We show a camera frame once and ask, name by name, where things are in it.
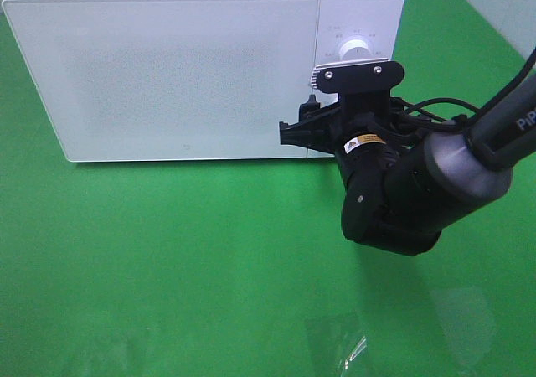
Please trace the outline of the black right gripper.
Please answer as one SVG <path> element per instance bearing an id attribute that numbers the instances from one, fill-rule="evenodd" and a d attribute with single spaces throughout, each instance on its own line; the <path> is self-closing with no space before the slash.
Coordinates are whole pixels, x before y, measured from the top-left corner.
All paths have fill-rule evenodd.
<path id="1" fill-rule="evenodd" d="M 410 120 L 410 103 L 400 97 L 341 97 L 322 106 L 310 94 L 299 106 L 298 120 L 294 124 L 279 122 L 281 145 L 334 154 L 344 152 L 349 140 L 365 136 L 402 154 L 419 142 L 419 127 Z"/>

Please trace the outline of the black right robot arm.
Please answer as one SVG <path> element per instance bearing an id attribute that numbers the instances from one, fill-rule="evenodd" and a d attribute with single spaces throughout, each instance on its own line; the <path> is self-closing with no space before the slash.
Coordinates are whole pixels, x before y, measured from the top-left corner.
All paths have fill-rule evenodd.
<path id="1" fill-rule="evenodd" d="M 390 62 L 320 71 L 315 86 L 338 100 L 310 97 L 297 123 L 281 123 L 280 140 L 336 158 L 348 240 L 415 256 L 508 191 L 514 165 L 535 150 L 535 78 L 519 77 L 473 116 L 449 121 L 393 97 L 402 78 Z"/>

